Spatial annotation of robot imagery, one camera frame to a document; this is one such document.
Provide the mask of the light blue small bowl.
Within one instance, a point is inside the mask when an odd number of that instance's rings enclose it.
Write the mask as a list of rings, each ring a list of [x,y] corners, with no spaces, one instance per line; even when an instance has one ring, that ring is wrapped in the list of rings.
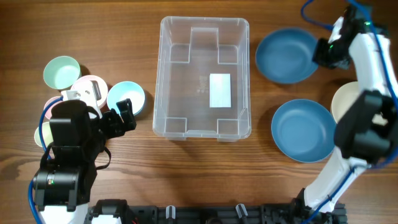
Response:
[[[132,112],[138,115],[146,102],[146,96],[143,88],[135,82],[124,81],[115,84],[108,92],[107,106],[109,109],[115,109],[119,113],[116,103],[130,99],[132,103]]]

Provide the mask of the cream bowl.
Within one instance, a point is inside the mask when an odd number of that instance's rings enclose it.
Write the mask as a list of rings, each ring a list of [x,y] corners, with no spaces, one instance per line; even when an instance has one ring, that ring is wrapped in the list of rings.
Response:
[[[358,82],[350,82],[341,86],[331,101],[331,114],[337,123],[349,110],[359,96]]]

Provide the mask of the dark blue bowl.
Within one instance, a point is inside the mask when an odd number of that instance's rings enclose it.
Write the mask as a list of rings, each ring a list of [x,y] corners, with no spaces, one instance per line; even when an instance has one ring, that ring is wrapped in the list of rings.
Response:
[[[272,138],[287,157],[314,163],[328,157],[334,148],[336,122],[321,104],[307,99],[281,105],[271,121]]]
[[[256,67],[275,83],[304,81],[318,69],[312,60],[316,45],[317,39],[306,30],[293,27],[276,30],[257,46]]]

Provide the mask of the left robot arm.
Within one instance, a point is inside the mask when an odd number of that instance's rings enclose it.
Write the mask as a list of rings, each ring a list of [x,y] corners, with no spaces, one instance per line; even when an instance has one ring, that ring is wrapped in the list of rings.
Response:
[[[63,101],[52,108],[53,141],[45,148],[31,180],[28,199],[37,223],[82,223],[97,171],[98,154],[110,153],[106,141],[136,128],[130,99],[99,114],[81,100]]]

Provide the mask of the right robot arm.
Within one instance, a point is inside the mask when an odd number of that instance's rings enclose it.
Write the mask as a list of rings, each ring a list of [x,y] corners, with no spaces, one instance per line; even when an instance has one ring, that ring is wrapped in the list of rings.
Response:
[[[353,9],[335,22],[329,39],[318,41],[313,61],[327,68],[353,63],[359,95],[337,122],[332,156],[303,191],[305,206],[315,213],[332,212],[359,175],[397,156],[397,81],[389,46],[386,30]]]

